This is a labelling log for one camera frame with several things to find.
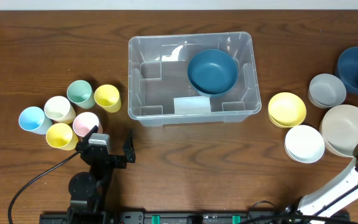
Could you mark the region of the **small white bowl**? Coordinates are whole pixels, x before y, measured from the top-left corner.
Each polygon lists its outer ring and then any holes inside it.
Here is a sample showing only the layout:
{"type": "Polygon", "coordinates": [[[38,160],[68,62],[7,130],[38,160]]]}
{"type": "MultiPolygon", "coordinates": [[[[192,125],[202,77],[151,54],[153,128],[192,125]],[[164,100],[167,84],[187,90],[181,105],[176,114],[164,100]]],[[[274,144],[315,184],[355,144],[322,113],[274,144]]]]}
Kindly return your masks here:
{"type": "Polygon", "coordinates": [[[287,132],[284,149],[294,161],[311,164],[322,158],[325,145],[322,135],[315,128],[299,125],[287,132]]]}

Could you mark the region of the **small yellow bowl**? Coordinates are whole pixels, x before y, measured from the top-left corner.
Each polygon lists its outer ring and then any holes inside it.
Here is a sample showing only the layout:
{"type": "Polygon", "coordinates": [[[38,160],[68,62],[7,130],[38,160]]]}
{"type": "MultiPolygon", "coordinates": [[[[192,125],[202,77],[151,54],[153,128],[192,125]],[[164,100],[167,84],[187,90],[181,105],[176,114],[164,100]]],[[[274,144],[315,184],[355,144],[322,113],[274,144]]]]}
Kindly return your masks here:
{"type": "Polygon", "coordinates": [[[305,120],[306,105],[294,93],[277,93],[268,103],[268,117],[279,128],[292,128],[305,120]]]}

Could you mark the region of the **dark blue bowl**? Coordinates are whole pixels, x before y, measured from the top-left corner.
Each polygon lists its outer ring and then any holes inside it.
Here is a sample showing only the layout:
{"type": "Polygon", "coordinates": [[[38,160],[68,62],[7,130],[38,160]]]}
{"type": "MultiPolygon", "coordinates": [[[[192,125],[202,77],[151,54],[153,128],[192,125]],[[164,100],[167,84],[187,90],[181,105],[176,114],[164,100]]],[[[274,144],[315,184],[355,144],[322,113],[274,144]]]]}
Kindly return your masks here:
{"type": "Polygon", "coordinates": [[[358,95],[358,47],[350,47],[341,53],[334,74],[349,93],[358,95]]]}
{"type": "Polygon", "coordinates": [[[206,97],[218,97],[229,92],[238,81],[238,73],[236,61],[218,49],[198,52],[187,68],[192,87],[206,97]]]}

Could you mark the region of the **small grey bowl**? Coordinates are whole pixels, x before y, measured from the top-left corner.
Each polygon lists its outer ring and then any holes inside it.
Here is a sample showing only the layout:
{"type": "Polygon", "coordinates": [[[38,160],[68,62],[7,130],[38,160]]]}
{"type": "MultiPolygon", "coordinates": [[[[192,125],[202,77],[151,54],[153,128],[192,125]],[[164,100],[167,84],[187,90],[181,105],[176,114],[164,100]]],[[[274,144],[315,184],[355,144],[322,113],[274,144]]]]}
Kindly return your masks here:
{"type": "Polygon", "coordinates": [[[308,98],[318,108],[338,106],[346,99],[347,91],[343,82],[336,76],[322,73],[309,84],[308,98]]]}

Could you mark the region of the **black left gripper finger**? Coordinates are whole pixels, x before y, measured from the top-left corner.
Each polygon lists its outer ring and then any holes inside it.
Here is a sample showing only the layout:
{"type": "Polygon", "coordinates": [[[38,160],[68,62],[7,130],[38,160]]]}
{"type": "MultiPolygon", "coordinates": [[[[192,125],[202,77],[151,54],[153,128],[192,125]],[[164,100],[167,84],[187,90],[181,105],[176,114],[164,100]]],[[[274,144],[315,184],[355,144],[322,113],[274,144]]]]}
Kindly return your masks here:
{"type": "Polygon", "coordinates": [[[98,130],[99,130],[98,126],[93,126],[92,129],[78,141],[77,146],[87,145],[89,143],[89,139],[91,135],[97,133],[98,130]]]}
{"type": "Polygon", "coordinates": [[[136,155],[131,130],[128,132],[127,138],[124,142],[122,149],[124,151],[124,156],[126,157],[126,162],[135,163],[136,155]]]}

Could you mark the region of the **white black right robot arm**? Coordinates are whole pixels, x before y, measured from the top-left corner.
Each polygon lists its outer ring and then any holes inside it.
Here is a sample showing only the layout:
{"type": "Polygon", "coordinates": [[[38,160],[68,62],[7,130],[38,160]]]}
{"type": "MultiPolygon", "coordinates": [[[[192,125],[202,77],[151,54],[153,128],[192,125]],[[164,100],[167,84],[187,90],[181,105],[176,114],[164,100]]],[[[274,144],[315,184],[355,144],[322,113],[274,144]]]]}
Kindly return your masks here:
{"type": "Polygon", "coordinates": [[[358,171],[353,156],[358,144],[358,107],[343,103],[343,82],[327,73],[311,80],[308,97],[317,107],[330,107],[319,126],[326,149],[337,156],[350,157],[351,162],[322,188],[301,198],[296,210],[303,215],[331,217],[358,199],[358,171]]]}

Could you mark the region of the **large cream bowl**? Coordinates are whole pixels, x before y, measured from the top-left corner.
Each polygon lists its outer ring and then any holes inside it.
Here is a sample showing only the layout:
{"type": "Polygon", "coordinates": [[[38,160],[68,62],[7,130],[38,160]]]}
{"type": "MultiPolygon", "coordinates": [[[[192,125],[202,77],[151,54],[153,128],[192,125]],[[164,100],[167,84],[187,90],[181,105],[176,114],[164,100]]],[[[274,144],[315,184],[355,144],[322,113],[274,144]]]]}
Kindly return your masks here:
{"type": "Polygon", "coordinates": [[[358,107],[339,105],[326,112],[319,126],[326,149],[341,157],[353,157],[358,144],[358,107]]]}

